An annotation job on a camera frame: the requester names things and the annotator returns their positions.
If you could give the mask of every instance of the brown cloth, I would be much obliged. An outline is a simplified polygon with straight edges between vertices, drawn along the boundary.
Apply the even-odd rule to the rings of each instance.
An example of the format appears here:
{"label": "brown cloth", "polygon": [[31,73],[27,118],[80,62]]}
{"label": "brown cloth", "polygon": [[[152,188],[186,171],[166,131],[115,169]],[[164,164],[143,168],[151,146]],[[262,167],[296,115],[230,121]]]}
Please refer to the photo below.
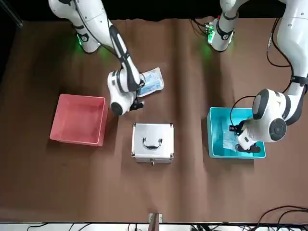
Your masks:
{"label": "brown cloth", "polygon": [[[224,53],[196,36],[189,20],[116,21],[133,62],[160,67],[165,88],[145,107],[116,117],[109,110],[101,148],[49,140],[60,93],[110,99],[107,76],[120,68],[101,48],[87,55],[69,22],[25,23],[15,37],[0,93],[0,218],[13,221],[256,222],[281,205],[308,206],[308,101],[285,138],[260,160],[211,159],[206,116],[264,88],[281,91],[289,68],[266,60],[273,19],[240,19]],[[270,58],[285,64],[271,48]],[[251,107],[247,99],[238,106]],[[172,164],[130,157],[133,122],[174,123]],[[276,222],[278,213],[263,222]],[[307,222],[289,214],[283,222]]]}

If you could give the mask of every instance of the black cable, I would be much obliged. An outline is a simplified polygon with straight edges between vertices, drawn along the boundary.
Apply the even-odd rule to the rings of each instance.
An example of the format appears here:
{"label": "black cable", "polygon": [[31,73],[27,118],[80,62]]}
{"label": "black cable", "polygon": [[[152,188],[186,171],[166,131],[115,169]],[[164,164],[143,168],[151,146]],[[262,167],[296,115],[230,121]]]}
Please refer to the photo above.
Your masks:
{"label": "black cable", "polygon": [[272,209],[270,209],[270,210],[264,212],[264,213],[261,215],[261,217],[260,217],[260,219],[259,219],[259,221],[258,221],[258,223],[257,223],[257,226],[255,226],[254,228],[252,228],[252,231],[255,231],[257,228],[259,228],[260,222],[261,222],[261,220],[264,218],[264,216],[265,216],[266,214],[268,214],[268,213],[270,213],[270,212],[272,212],[272,211],[278,210],[278,209],[282,209],[282,208],[297,208],[297,209],[303,209],[303,210],[307,210],[307,211],[308,211],[308,208],[300,207],[300,206],[293,206],[293,205],[284,205],[284,206],[272,208]]}
{"label": "black cable", "polygon": [[71,229],[72,229],[73,225],[74,225],[74,223],[72,224],[72,226],[69,228],[69,230],[68,230],[68,231],[71,231]]}
{"label": "black cable", "polygon": [[234,105],[232,106],[231,111],[230,111],[230,121],[231,121],[232,126],[234,126],[234,124],[233,124],[233,122],[232,122],[231,113],[232,113],[234,107],[236,106],[236,104],[237,104],[239,101],[241,101],[241,100],[243,100],[243,99],[245,99],[245,98],[254,98],[254,97],[256,97],[256,96],[255,96],[255,95],[254,95],[254,96],[253,96],[253,95],[244,96],[244,97],[240,98],[239,100],[237,100],[237,101],[234,103]]}
{"label": "black cable", "polygon": [[192,25],[192,30],[193,30],[194,34],[195,34],[197,37],[199,37],[198,35],[204,36],[204,33],[200,33],[199,31],[197,31],[197,30],[195,29],[195,27],[193,26],[192,20],[189,19],[189,21],[190,21],[190,23],[191,23],[191,25]]}
{"label": "black cable", "polygon": [[86,224],[85,226],[83,226],[80,230],[78,230],[78,231],[82,231],[85,227],[87,227],[87,226],[89,226],[89,225],[91,225],[92,223],[89,223],[89,224]]}
{"label": "black cable", "polygon": [[[271,36],[270,36],[270,40],[271,42],[273,43],[274,47],[277,49],[277,51],[286,59],[286,61],[288,62],[289,65],[286,65],[286,66],[282,66],[282,65],[276,65],[276,64],[273,64],[269,58],[268,58],[268,51],[269,51],[269,47],[270,47],[270,43],[268,44],[268,49],[266,51],[266,56],[268,58],[268,61],[273,64],[274,66],[277,66],[277,67],[290,67],[291,68],[291,78],[294,76],[294,70],[293,70],[293,67],[289,61],[289,59],[285,56],[285,54],[279,49],[279,47],[276,45],[276,42],[274,40],[274,33],[275,33],[275,30],[276,30],[276,27],[277,27],[277,24],[279,23],[279,20],[280,18],[276,18],[275,22],[274,22],[274,25],[273,25],[273,28],[271,30]],[[291,85],[291,81],[289,82],[288,86],[282,91],[282,93],[285,93],[289,87]]]}
{"label": "black cable", "polygon": [[293,209],[293,210],[288,210],[284,213],[282,213],[282,215],[279,217],[278,219],[278,224],[280,224],[281,219],[283,218],[284,215],[288,214],[288,213],[293,213],[293,212],[302,212],[302,213],[308,213],[308,210],[306,209]]}
{"label": "black cable", "polygon": [[44,224],[37,225],[37,226],[35,226],[35,225],[30,225],[30,226],[27,228],[27,231],[29,231],[30,228],[39,228],[39,227],[43,227],[43,226],[48,225],[48,224],[49,224],[49,223],[44,223]]}
{"label": "black cable", "polygon": [[270,33],[269,42],[268,42],[267,50],[266,50],[266,58],[267,58],[268,62],[269,62],[270,64],[272,64],[273,66],[276,66],[276,67],[290,67],[291,65],[277,65],[277,64],[274,64],[274,63],[270,60],[270,58],[269,58],[269,48],[270,48],[271,43],[273,43],[273,44],[274,44],[274,47],[275,47],[278,51],[280,51],[280,49],[277,47],[277,45],[276,45],[276,43],[275,43],[275,41],[274,41],[274,33],[275,33],[276,26],[277,26],[278,22],[279,22],[279,18],[276,18],[276,20],[275,20],[275,22],[274,22],[274,24],[273,24],[271,33]]}
{"label": "black cable", "polygon": [[192,18],[192,20],[193,20],[193,22],[196,23],[197,25],[205,27],[204,24],[199,23],[195,18]]}

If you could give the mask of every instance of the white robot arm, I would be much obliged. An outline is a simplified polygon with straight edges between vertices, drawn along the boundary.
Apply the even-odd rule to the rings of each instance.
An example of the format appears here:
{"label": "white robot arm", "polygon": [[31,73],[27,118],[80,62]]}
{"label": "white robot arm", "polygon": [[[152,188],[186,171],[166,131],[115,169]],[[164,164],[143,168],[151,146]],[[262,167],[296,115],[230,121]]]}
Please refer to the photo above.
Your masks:
{"label": "white robot arm", "polygon": [[108,45],[116,51],[122,68],[108,75],[111,109],[116,115],[143,107],[136,103],[136,91],[144,82],[132,62],[118,29],[108,19],[101,0],[49,0],[53,13],[70,20],[75,27],[82,48],[87,53],[100,45]]}
{"label": "white robot arm", "polygon": [[[212,23],[214,32],[209,41],[217,51],[224,51],[230,43],[237,10],[247,0],[221,0],[223,9],[219,20]],[[281,0],[286,9],[279,26],[277,42],[289,60],[293,73],[286,93],[264,89],[254,99],[253,118],[237,125],[238,151],[247,152],[257,141],[281,140],[287,126],[301,116],[308,84],[308,1]]]}

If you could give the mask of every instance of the red plastic bin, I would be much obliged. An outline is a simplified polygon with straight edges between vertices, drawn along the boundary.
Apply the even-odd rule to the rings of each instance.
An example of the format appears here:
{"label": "red plastic bin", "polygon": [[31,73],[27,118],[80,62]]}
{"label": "red plastic bin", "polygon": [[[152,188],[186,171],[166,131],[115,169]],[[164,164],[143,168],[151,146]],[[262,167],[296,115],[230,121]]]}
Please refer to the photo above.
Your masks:
{"label": "red plastic bin", "polygon": [[102,146],[107,114],[105,98],[61,94],[50,139],[64,143]]}

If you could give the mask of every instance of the cyan container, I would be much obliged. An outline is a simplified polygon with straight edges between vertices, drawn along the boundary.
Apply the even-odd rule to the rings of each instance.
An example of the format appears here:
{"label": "cyan container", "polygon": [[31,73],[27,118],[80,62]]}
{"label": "cyan container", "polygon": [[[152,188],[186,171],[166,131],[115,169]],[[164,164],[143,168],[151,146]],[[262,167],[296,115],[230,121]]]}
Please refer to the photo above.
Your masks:
{"label": "cyan container", "polygon": [[[223,132],[229,130],[230,110],[227,107],[211,107],[207,115],[207,137],[208,153],[212,158],[239,158],[239,159],[257,159],[264,158],[265,147],[263,142],[257,142],[260,147],[259,153],[241,153],[223,148]],[[252,117],[251,108],[234,108],[232,111],[232,121],[234,125],[242,120]]]}

